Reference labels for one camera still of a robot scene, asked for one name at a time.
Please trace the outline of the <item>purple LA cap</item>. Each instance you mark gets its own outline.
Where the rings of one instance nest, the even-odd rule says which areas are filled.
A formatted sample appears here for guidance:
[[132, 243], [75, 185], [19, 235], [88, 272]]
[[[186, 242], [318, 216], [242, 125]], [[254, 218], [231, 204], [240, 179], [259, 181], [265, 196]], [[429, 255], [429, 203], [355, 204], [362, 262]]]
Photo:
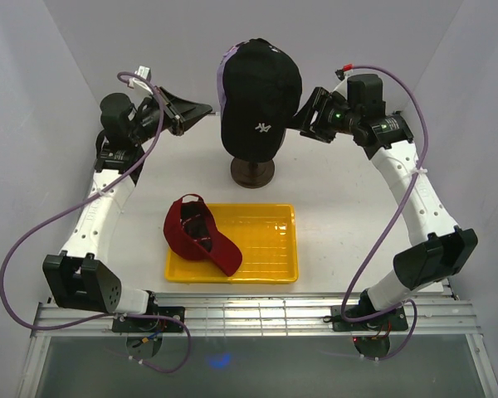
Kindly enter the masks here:
[[247, 61], [244, 59], [245, 47], [249, 41], [242, 41], [227, 50], [217, 68], [217, 96], [220, 105], [220, 115], [223, 115], [227, 95], [225, 91], [224, 77], [227, 75], [227, 83], [233, 84], [236, 77], [245, 77], [248, 73]]

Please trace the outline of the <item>black cap red trim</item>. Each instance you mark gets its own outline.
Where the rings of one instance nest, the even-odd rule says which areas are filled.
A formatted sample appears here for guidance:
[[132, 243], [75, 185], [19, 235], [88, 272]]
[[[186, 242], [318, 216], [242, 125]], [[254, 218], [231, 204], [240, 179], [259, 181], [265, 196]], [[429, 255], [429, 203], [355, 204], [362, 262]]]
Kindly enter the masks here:
[[248, 73], [233, 84], [224, 77], [227, 102], [221, 117], [223, 147], [234, 158], [272, 160], [300, 105], [302, 79], [297, 64], [265, 39], [248, 40]]

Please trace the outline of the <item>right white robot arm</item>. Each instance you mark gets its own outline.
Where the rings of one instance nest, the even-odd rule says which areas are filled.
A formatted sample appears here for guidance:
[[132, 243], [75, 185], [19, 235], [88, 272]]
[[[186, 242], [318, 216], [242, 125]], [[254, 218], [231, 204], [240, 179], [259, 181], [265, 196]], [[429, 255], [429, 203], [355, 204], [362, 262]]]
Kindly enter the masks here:
[[360, 295], [353, 307], [342, 304], [339, 320], [377, 329], [388, 313], [402, 306], [417, 291], [458, 274], [476, 248], [472, 228], [462, 228], [449, 214], [430, 183], [423, 166], [428, 146], [417, 149], [405, 118], [388, 114], [383, 99], [381, 69], [353, 66], [337, 70], [346, 91], [317, 87], [293, 118], [291, 128], [307, 138], [331, 143], [339, 133], [348, 134], [364, 150], [382, 175], [398, 207], [359, 266], [355, 285], [399, 218], [408, 231], [410, 248], [393, 258], [392, 270]]

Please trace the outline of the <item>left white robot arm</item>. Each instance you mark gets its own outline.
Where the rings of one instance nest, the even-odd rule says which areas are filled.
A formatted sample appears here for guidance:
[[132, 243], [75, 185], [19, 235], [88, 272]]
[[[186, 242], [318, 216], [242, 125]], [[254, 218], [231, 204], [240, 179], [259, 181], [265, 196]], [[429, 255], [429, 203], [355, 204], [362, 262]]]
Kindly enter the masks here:
[[135, 189], [143, 165], [144, 143], [158, 131], [183, 135], [212, 112], [212, 106], [181, 99], [162, 87], [146, 93], [139, 105], [128, 95], [112, 93], [100, 102], [102, 130], [96, 139], [93, 179], [78, 222], [57, 255], [42, 270], [55, 303], [98, 313], [130, 314], [141, 331], [159, 323], [150, 292], [125, 287], [108, 263], [110, 242]]

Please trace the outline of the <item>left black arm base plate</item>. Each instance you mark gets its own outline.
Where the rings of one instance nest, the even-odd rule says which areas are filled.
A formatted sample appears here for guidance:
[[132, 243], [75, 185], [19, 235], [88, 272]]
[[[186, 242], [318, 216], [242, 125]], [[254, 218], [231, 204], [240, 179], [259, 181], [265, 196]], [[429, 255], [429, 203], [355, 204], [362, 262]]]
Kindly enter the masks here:
[[153, 318], [126, 318], [118, 316], [111, 326], [112, 332], [117, 333], [155, 333], [155, 332], [182, 332], [183, 328], [178, 323], [173, 323], [168, 318], [173, 318], [181, 323], [185, 320], [186, 308], [183, 306], [155, 307]]

